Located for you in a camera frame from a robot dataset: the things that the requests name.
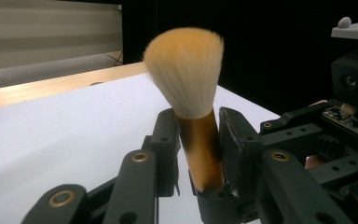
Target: wooden brush handle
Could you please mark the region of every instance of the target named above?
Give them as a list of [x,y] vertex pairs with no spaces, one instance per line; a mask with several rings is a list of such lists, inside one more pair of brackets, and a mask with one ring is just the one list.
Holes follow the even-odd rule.
[[201,119],[182,119],[181,141],[188,168],[197,190],[215,189],[224,184],[222,151],[213,110]]

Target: white bristles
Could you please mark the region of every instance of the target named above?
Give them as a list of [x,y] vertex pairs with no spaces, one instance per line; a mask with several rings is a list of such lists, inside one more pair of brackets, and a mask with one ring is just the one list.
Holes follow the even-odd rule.
[[199,119],[212,111],[223,49],[218,34],[200,28],[172,29],[147,46],[147,73],[177,116]]

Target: makeup brush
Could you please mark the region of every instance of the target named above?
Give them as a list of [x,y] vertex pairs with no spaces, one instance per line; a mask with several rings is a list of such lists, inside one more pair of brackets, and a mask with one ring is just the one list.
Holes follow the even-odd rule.
[[197,190],[224,184],[213,99],[223,58],[223,39],[200,28],[175,28],[146,47],[147,74],[172,106],[188,168]]

